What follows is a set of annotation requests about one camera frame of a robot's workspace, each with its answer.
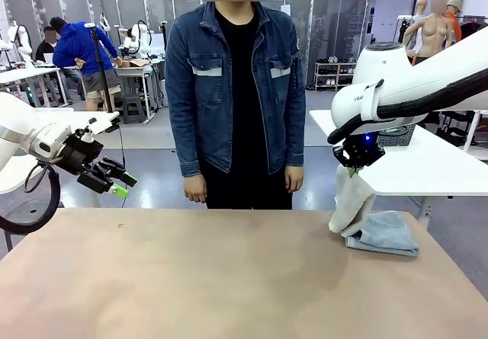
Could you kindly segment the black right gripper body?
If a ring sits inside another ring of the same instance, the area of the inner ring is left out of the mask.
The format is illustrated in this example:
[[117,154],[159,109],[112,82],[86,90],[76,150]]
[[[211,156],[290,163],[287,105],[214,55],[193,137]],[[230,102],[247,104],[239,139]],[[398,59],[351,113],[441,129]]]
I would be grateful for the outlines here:
[[376,133],[350,135],[345,138],[342,146],[348,157],[366,157],[377,153],[380,149]]

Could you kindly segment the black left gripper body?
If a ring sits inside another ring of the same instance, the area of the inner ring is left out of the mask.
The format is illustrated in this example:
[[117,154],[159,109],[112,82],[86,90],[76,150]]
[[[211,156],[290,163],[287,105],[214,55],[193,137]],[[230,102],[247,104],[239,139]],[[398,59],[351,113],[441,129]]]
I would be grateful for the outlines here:
[[85,142],[72,134],[63,143],[63,148],[58,154],[60,160],[56,166],[70,174],[78,175],[100,155],[102,149],[103,145],[100,142]]

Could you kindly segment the person's left hand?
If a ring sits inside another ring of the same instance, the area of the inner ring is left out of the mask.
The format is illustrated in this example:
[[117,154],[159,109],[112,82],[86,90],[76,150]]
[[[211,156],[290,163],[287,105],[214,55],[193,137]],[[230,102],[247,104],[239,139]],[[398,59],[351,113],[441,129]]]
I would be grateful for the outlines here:
[[304,171],[303,167],[288,165],[284,170],[285,186],[288,193],[294,193],[303,186]]

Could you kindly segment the person's right hand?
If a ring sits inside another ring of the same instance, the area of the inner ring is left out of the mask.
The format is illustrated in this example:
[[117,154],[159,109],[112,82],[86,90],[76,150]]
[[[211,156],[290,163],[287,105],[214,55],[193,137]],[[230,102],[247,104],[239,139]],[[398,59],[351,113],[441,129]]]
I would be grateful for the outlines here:
[[183,180],[185,196],[195,203],[206,203],[207,186],[202,174],[184,177]]

